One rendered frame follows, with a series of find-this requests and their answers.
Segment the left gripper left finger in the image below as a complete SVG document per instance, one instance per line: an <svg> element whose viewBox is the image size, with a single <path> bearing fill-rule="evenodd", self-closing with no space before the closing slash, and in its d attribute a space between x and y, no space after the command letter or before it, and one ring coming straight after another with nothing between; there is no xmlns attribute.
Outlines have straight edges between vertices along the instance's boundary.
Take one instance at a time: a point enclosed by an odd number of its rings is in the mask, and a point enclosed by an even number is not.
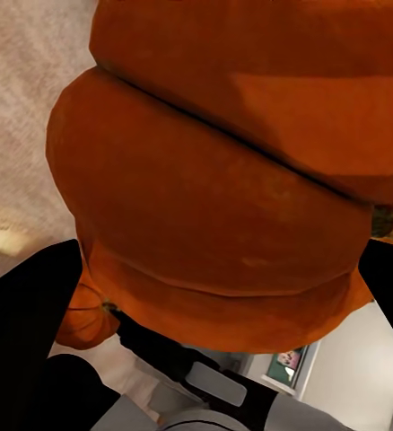
<svg viewBox="0 0 393 431"><path fill-rule="evenodd" d="M18 431L80 276L75 238L0 277L0 431Z"/></svg>

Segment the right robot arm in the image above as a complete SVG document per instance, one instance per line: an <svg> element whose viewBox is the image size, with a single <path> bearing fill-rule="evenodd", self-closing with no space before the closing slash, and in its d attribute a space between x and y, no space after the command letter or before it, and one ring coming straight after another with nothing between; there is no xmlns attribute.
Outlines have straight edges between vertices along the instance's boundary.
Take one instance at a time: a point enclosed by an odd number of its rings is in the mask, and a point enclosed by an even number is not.
<svg viewBox="0 0 393 431"><path fill-rule="evenodd" d="M353 431L324 410L229 369L220 372L220 366L200 350L182 348L176 340L139 325L123 311L111 313L120 321L117 334L122 346L249 431Z"/></svg>

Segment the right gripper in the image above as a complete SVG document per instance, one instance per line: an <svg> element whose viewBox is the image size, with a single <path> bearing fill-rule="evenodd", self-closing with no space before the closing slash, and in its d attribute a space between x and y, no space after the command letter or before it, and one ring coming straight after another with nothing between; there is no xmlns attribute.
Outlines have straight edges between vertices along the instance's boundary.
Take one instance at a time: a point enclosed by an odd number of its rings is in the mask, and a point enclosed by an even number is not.
<svg viewBox="0 0 393 431"><path fill-rule="evenodd" d="M176 340L139 325L123 311L111 310L111 313L120 321L117 334L122 346L131 349L136 356L158 371L169 368L169 364L178 355L179 343Z"/></svg>

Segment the pumpkin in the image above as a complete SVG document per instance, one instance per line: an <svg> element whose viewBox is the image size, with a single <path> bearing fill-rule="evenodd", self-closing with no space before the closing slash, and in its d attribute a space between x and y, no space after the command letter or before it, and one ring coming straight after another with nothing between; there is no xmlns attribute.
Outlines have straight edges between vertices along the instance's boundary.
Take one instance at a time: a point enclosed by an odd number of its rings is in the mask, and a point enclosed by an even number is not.
<svg viewBox="0 0 393 431"><path fill-rule="evenodd" d="M55 341L76 350L91 350L116 334L120 321L111 310L122 310L93 282L83 261L83 273L74 291Z"/></svg>
<svg viewBox="0 0 393 431"><path fill-rule="evenodd" d="M178 343L315 343L393 244L393 0L100 0L46 157L94 284Z"/></svg>

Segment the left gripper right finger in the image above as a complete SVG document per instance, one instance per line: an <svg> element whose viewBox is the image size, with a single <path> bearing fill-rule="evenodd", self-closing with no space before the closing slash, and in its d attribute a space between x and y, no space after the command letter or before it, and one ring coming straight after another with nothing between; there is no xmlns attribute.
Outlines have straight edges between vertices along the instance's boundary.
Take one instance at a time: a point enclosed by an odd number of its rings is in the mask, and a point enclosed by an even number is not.
<svg viewBox="0 0 393 431"><path fill-rule="evenodd" d="M358 269L393 327L393 244L370 239Z"/></svg>

